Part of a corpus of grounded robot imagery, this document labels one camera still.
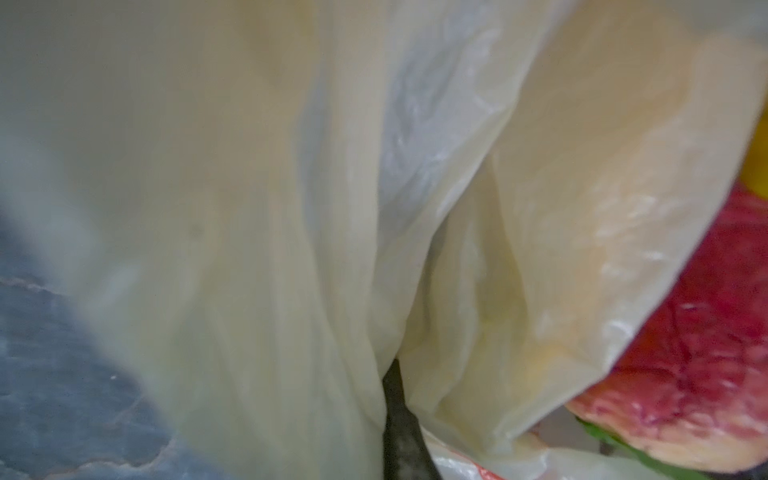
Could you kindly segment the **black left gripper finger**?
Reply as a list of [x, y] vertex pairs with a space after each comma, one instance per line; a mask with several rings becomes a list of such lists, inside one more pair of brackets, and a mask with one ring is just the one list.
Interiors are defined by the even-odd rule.
[[442, 480], [417, 417], [408, 409], [400, 364], [395, 359], [382, 380], [387, 417], [383, 434], [384, 480]]

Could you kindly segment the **cream plastic bag orange prints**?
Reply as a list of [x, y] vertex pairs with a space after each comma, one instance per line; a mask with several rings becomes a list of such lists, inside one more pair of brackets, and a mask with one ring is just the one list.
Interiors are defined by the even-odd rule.
[[730, 189], [763, 1], [5, 1], [1, 209], [238, 479], [647, 479], [530, 428], [602, 379]]

